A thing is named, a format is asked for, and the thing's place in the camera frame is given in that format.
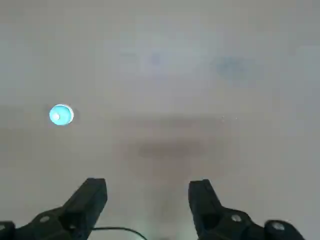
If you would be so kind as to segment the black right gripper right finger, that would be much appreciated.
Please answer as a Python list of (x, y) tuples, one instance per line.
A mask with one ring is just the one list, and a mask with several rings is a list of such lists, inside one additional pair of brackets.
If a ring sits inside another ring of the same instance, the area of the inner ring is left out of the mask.
[(199, 240), (303, 240), (290, 223), (271, 219), (260, 226), (244, 211), (224, 207), (208, 179), (190, 181), (188, 202)]

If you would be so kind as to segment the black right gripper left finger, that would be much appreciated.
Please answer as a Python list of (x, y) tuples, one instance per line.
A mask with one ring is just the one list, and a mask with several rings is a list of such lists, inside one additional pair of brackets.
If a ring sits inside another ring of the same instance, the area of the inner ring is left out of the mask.
[(17, 228), (0, 222), (2, 240), (87, 240), (108, 200), (103, 178), (88, 178), (60, 207), (38, 214)]

